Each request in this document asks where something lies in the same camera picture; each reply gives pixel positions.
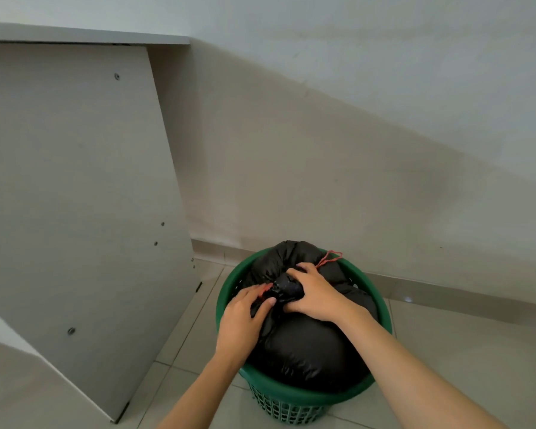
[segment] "baseboard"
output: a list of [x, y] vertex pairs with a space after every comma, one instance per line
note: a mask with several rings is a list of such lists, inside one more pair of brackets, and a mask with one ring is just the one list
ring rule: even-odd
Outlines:
[[[253, 251], [192, 240], [197, 259], [236, 266]], [[364, 271], [385, 298], [536, 327], [536, 304]]]

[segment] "red cord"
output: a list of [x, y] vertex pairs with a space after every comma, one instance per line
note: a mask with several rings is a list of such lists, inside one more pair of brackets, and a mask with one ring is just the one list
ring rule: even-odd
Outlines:
[[[330, 255], [330, 253], [339, 254], [338, 257], [334, 257], [333, 259], [327, 259], [327, 257]], [[325, 256], [322, 257], [322, 259], [318, 262], [318, 264], [315, 266], [316, 268], [319, 268], [320, 266], [324, 266], [326, 263], [329, 262], [335, 262], [336, 260], [339, 260], [343, 257], [343, 253], [340, 253], [338, 251], [329, 250]]]

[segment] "green laundry basket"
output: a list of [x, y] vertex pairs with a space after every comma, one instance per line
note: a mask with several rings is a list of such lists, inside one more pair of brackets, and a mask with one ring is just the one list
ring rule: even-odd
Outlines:
[[[252, 263], [269, 250], [270, 248], [259, 251], [243, 260], [234, 268], [222, 285], [221, 293], [216, 301], [216, 330], [218, 330], [227, 304], [240, 290], [241, 283]], [[387, 331], [393, 333], [387, 306], [372, 282], [349, 261], [340, 259], [338, 263], [349, 280], [372, 296], [377, 305], [379, 323]], [[240, 374], [249, 383], [252, 394], [262, 409], [280, 422], [290, 425], [307, 425], [316, 421], [327, 412], [331, 405], [357, 396], [375, 382], [373, 376], [369, 374], [362, 382], [349, 390], [343, 393], [329, 394], [282, 384], [264, 375], [248, 363], [240, 369]]]

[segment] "black stuff sack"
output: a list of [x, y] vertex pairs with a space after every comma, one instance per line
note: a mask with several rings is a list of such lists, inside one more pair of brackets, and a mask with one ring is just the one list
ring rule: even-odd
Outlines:
[[[288, 268], [309, 262], [317, 265], [326, 255], [305, 241], [284, 241], [256, 259], [242, 287], [273, 283], [251, 307], [254, 316], [270, 297], [276, 304], [266, 317], [258, 344], [248, 362], [274, 380], [290, 386], [326, 393], [340, 393], [361, 382], [369, 369], [355, 347], [333, 323], [301, 313], [285, 313], [283, 306], [304, 295], [302, 285], [286, 274]], [[318, 268], [341, 294], [365, 307], [377, 320], [377, 307], [370, 295], [354, 287], [337, 262]]]

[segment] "hand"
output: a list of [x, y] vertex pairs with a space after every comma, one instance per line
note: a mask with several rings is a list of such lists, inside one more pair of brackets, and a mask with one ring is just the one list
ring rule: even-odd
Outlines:
[[262, 303], [254, 318], [250, 317], [250, 306], [269, 285], [261, 284], [244, 288], [229, 302], [222, 315], [218, 329], [215, 357], [227, 359], [239, 370], [258, 342], [260, 328], [276, 298]]
[[298, 266], [306, 272], [300, 272], [293, 268], [286, 272], [300, 281], [304, 289], [304, 297], [301, 300], [286, 304], [284, 310], [286, 312], [300, 312], [314, 319], [336, 322], [343, 307], [350, 301], [323, 278], [314, 264], [299, 263]]

